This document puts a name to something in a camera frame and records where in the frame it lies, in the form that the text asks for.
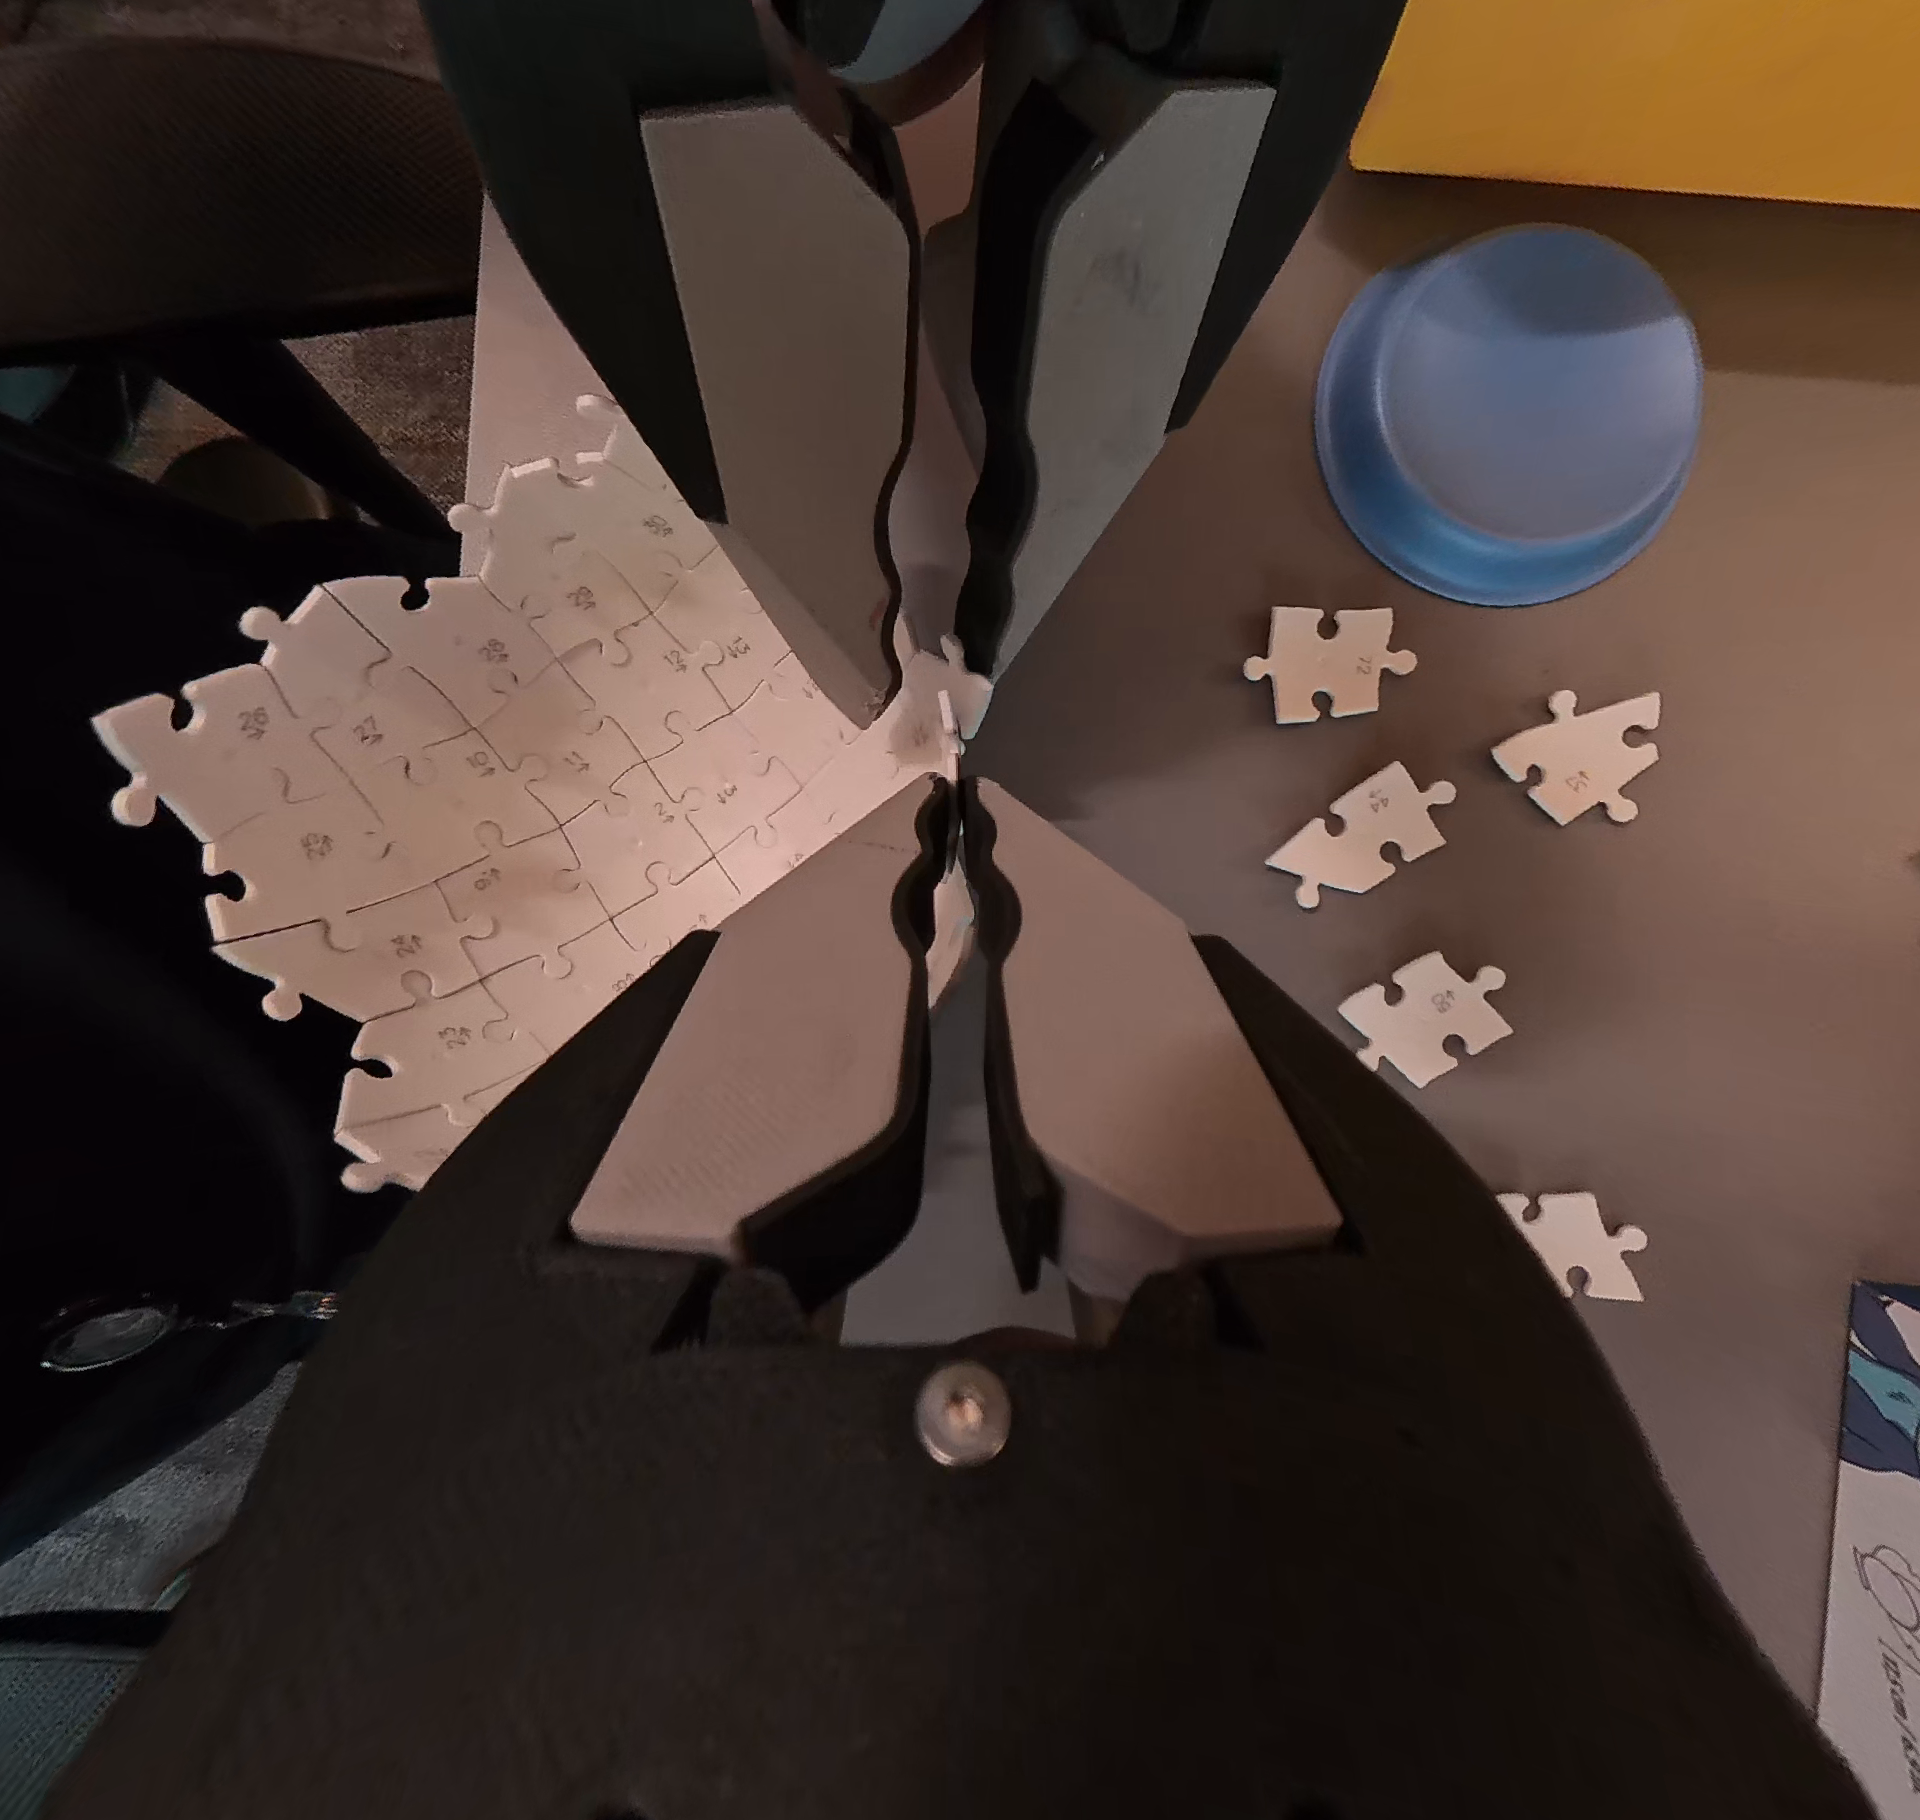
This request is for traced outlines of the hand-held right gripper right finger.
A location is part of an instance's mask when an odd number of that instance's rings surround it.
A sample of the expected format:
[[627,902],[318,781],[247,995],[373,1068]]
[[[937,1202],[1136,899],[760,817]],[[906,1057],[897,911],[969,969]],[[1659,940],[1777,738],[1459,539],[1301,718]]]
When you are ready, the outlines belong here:
[[994,1193],[1020,1288],[1098,1299],[1339,1211],[1183,923],[1011,792],[964,781]]

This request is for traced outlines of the single curved puzzle piece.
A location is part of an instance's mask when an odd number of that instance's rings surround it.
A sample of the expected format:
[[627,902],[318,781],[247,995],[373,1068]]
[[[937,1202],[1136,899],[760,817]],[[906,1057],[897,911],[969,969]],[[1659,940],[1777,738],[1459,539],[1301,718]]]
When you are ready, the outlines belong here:
[[[936,649],[918,644],[906,613],[893,619],[893,648],[900,655],[900,690],[885,706],[879,724],[900,777],[936,774],[948,780],[956,796],[962,780],[962,754],[985,716],[994,682],[968,670],[964,648],[944,633]],[[926,995],[937,1008],[974,941],[974,896],[962,857],[962,807],[952,805],[946,868],[931,891],[931,940],[926,946]]]

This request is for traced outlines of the grey office chair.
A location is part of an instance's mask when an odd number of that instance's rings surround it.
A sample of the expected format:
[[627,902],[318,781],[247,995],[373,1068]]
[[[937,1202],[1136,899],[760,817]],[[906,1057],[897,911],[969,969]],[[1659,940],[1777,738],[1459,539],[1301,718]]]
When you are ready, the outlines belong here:
[[436,543],[442,510],[287,342],[470,316],[479,214],[429,79],[243,40],[4,49],[4,366],[130,357]]

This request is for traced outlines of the cartoon print puzzle box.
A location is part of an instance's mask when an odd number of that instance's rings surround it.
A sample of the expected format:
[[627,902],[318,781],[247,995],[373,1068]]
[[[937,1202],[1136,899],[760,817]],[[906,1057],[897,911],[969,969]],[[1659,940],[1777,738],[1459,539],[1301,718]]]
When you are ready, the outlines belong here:
[[1917,1288],[1849,1290],[1817,1722],[1887,1817],[1917,1814]]

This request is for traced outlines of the partly built puzzle ball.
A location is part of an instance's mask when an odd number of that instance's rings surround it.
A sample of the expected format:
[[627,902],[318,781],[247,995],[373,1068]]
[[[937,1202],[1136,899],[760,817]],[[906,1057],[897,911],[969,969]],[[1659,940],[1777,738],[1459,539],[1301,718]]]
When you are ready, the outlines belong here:
[[202,844],[215,956],[359,1021],[333,1136],[354,1190],[426,1183],[458,1141],[695,927],[907,776],[853,728],[622,411],[499,472],[450,522],[478,574],[252,607],[254,662],[94,718]]

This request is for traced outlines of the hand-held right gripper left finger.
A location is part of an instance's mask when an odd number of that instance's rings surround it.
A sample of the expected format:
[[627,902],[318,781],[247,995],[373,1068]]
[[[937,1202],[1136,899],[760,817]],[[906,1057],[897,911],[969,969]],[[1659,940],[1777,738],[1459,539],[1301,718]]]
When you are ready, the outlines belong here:
[[718,927],[569,1230],[774,1272],[805,1310],[910,1232],[953,788],[918,776]]

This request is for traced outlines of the person's dark clothed body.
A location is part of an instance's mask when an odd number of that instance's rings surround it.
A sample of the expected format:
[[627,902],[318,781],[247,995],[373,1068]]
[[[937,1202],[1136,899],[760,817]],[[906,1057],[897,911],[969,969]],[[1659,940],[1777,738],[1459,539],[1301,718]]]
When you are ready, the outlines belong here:
[[341,1283],[394,1218],[340,1187],[347,1021],[274,1021],[212,952],[202,844],[118,824],[92,728],[242,655],[245,607],[412,580],[455,541],[261,529],[4,435],[1,1488],[9,1559],[224,1420],[320,1336],[238,1302]]

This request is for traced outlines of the blue plastic ball stand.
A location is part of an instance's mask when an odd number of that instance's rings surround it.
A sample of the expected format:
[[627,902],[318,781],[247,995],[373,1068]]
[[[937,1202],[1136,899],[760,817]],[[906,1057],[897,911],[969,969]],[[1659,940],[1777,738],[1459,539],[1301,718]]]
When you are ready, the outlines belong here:
[[1373,276],[1316,375],[1335,511],[1403,581],[1476,607],[1580,594],[1643,549],[1692,468],[1705,369],[1636,251],[1507,226]]

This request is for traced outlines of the white puzzle pieces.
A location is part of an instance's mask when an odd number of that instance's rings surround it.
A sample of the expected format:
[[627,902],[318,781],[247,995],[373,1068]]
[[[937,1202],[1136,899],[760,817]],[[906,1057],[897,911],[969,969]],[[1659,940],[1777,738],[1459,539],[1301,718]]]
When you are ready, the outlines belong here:
[[[1392,632],[1389,607],[1328,615],[1319,607],[1275,606],[1267,611],[1264,652],[1249,655],[1242,671],[1267,684],[1278,725],[1357,718],[1379,708],[1384,675],[1403,678],[1418,667],[1420,658],[1393,646]],[[1638,814],[1628,788],[1659,755],[1651,731],[1661,711],[1651,690],[1594,710],[1559,690],[1547,698],[1547,720],[1495,742],[1491,760],[1557,825],[1592,810],[1628,824]],[[1264,864],[1294,880],[1294,899],[1304,909],[1317,907],[1326,893],[1370,893],[1400,866],[1445,846],[1434,816],[1455,796],[1451,780],[1421,781],[1405,762],[1392,760],[1338,794]],[[1360,1063],[1427,1088],[1455,1068],[1449,1044],[1476,1054],[1512,1033],[1491,1001],[1504,985],[1500,967],[1463,973],[1432,949],[1396,967],[1389,981],[1350,994],[1338,1016],[1357,1033]],[[1562,1295],[1642,1302],[1631,1260],[1647,1247],[1647,1234],[1634,1224],[1609,1227],[1592,1192],[1506,1192],[1497,1203]]]

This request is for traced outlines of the yellow plastic bin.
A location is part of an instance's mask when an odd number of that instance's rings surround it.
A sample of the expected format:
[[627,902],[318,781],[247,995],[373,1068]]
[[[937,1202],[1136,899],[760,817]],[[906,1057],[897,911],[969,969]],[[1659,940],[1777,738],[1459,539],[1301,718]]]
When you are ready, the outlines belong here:
[[1916,210],[1917,0],[1408,0],[1350,159]]

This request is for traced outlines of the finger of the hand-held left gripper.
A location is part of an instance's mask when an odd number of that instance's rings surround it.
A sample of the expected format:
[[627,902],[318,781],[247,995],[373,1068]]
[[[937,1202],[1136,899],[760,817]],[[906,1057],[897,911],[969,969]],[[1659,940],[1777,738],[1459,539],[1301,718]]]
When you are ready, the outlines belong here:
[[900,682],[888,518],[913,429],[919,231],[891,129],[789,101],[649,111],[639,138],[723,510],[708,518],[861,729]]
[[1088,47],[1005,105],[968,208],[971,671],[1003,671],[1160,454],[1274,101]]

